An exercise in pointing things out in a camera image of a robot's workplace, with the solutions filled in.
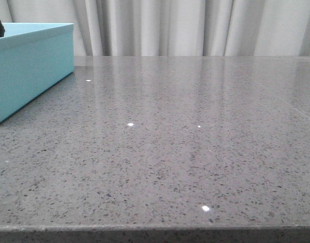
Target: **curtain fold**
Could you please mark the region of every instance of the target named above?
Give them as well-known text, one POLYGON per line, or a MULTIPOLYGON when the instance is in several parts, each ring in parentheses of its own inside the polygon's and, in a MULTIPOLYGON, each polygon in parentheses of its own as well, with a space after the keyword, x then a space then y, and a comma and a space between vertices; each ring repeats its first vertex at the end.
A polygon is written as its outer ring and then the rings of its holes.
POLYGON ((310 55, 310 0, 0 0, 0 18, 74 23, 79 56, 310 55))

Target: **box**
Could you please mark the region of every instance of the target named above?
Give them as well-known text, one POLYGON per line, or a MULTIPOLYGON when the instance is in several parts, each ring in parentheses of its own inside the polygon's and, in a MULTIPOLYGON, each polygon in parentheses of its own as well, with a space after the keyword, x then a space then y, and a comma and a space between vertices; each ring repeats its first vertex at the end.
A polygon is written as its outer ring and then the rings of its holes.
POLYGON ((73 24, 3 25, 0 122, 74 70, 73 24))

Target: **countertop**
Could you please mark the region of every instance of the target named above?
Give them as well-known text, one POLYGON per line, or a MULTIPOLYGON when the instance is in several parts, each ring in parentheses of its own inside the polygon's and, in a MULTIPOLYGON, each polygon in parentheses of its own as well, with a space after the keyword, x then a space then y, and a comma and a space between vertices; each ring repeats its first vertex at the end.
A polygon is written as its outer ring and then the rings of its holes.
POLYGON ((310 58, 76 57, 0 124, 0 237, 138 230, 310 242, 310 58))

